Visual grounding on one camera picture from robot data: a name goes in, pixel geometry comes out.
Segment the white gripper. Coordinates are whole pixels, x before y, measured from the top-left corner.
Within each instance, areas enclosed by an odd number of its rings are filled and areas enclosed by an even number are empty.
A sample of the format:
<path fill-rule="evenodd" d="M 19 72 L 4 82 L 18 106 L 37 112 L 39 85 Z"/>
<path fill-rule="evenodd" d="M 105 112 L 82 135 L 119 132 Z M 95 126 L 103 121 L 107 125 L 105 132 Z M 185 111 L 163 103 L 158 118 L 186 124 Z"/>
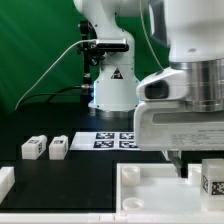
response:
<path fill-rule="evenodd" d="M 191 112 L 178 101 L 142 102 L 134 113 L 134 135 L 143 151 L 169 151 L 182 177 L 178 151 L 224 150 L 224 111 Z"/>

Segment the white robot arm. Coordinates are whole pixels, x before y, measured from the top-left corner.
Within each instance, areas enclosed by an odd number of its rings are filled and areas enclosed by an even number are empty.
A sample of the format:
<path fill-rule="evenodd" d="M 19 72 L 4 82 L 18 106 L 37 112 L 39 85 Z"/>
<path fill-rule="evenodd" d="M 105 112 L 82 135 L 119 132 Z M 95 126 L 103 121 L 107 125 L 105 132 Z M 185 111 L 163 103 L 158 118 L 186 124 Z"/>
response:
<path fill-rule="evenodd" d="M 96 32 L 100 65 L 90 108 L 134 115 L 142 151 L 161 151 L 184 170 L 189 161 L 224 158 L 224 0 L 73 0 Z M 135 41 L 118 16 L 150 15 L 169 47 L 169 65 L 138 80 Z"/>

